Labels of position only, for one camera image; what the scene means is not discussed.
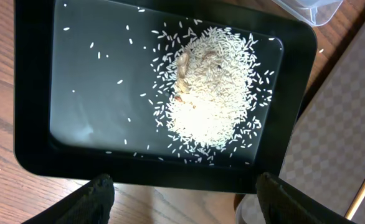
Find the rice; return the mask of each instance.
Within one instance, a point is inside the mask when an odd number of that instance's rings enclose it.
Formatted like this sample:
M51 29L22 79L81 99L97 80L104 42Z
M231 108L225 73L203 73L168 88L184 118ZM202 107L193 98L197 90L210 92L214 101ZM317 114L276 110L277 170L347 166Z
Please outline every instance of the rice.
M246 93L252 84L252 78L248 77L252 69L250 54L245 52L254 42L229 32L230 28L210 28L207 35L191 39L182 50L190 53L190 69L184 80L191 90L179 95L189 103L170 97L169 130L187 141L194 139L202 147L224 147L234 135L235 125L244 121L246 108L251 106ZM213 54L204 60L209 52ZM168 67L171 81L177 79L176 60Z

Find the gray checkered mat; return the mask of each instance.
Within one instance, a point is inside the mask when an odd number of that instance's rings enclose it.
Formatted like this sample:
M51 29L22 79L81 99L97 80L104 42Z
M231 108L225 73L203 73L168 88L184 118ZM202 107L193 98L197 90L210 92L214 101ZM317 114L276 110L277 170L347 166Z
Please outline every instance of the gray checkered mat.
M296 124L280 178L340 215L354 200L365 179L365 24ZM255 195L242 205L247 223L264 223Z

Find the black tray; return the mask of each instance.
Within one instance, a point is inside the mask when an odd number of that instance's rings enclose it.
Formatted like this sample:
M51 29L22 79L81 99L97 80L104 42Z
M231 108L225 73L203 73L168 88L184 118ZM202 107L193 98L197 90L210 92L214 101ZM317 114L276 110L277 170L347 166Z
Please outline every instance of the black tray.
M137 12L137 6L146 12ZM195 26L191 18L204 22ZM171 34L181 21L198 34L209 26L229 26L259 40L257 57L276 79L270 84L272 103L256 110L264 122L252 150L231 159L234 146L229 146L217 155L216 166L185 165L171 156L166 148L171 140L164 137L169 133L155 132L147 100L155 99L148 93L156 80L148 75L156 47L156 36L149 34L164 28L163 21ZM279 174L316 52L315 35L306 24L220 2L167 0L16 0L15 23L14 147L28 171L76 179L107 173L127 184L240 193L254 193L256 177L264 171ZM116 85L120 79L122 87ZM144 92L147 98L139 96Z

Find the plastic container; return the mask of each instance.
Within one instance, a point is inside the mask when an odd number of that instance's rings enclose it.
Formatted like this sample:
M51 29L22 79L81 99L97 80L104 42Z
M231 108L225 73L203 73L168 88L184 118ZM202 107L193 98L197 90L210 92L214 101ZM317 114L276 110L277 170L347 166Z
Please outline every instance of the plastic container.
M256 195L245 195L235 211L235 224L265 223Z
M343 0L273 0L297 19L313 26L322 26L331 20Z

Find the wood grain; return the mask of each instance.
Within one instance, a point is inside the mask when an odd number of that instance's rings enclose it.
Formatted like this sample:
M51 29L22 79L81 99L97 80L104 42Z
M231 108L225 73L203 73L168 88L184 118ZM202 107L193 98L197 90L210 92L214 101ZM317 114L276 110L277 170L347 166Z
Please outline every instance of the wood grain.
M289 17L271 1L229 0ZM308 85L317 88L365 20L365 0L345 0L335 18L315 28L317 54ZM82 180L38 177L12 152L14 91L13 0L0 0L0 223L20 223L81 185ZM234 223L234 194L117 184L110 223Z

